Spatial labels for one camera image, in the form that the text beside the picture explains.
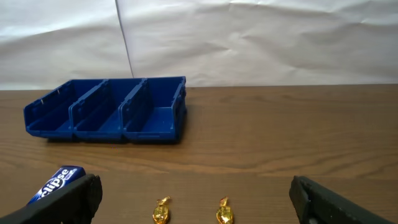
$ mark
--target gold wrapped candy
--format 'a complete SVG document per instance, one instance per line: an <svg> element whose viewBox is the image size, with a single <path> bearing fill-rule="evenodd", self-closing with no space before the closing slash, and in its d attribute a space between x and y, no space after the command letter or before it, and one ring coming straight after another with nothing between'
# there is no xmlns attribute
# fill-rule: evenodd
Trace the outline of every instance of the gold wrapped candy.
<svg viewBox="0 0 398 224"><path fill-rule="evenodd" d="M232 209L226 206L227 201L228 197L220 200L220 207L217 210L217 220L219 224L232 224L234 222Z"/></svg>
<svg viewBox="0 0 398 224"><path fill-rule="evenodd" d="M157 201L157 207L152 215L155 224L166 224L169 221L169 208L166 206L168 200L170 200L170 196Z"/></svg>

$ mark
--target white backdrop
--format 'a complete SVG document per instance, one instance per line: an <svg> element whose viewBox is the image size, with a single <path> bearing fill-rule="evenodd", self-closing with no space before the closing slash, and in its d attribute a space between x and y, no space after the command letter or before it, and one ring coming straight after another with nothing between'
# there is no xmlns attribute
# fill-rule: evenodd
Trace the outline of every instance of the white backdrop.
<svg viewBox="0 0 398 224"><path fill-rule="evenodd" d="M113 0L39 3L0 2L0 89L131 76ZM117 5L135 77L185 75L188 86L398 83L396 0Z"/></svg>

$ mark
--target blue bin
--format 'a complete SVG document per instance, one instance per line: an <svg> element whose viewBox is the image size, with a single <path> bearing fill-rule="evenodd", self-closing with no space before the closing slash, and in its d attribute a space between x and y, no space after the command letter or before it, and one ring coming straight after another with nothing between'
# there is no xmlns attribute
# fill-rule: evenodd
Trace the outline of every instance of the blue bin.
<svg viewBox="0 0 398 224"><path fill-rule="evenodd" d="M24 109L26 131L43 138L71 139L69 107L102 80L70 80Z"/></svg>
<svg viewBox="0 0 398 224"><path fill-rule="evenodd" d="M26 131L87 141L178 141L185 77L70 80L24 109Z"/></svg>
<svg viewBox="0 0 398 224"><path fill-rule="evenodd" d="M179 140L185 95L185 77L143 80L121 107L124 136L133 141Z"/></svg>

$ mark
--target wooden table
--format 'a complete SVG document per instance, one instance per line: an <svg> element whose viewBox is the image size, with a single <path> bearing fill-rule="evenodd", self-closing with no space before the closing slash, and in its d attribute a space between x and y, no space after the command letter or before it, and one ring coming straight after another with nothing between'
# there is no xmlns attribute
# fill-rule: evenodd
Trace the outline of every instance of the wooden table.
<svg viewBox="0 0 398 224"><path fill-rule="evenodd" d="M22 109L47 91L0 92L0 216L22 206L64 164L101 177L93 223L216 223L228 195L236 224L298 223L288 191L306 175L398 222L398 85L188 88L177 145L48 142Z"/></svg>

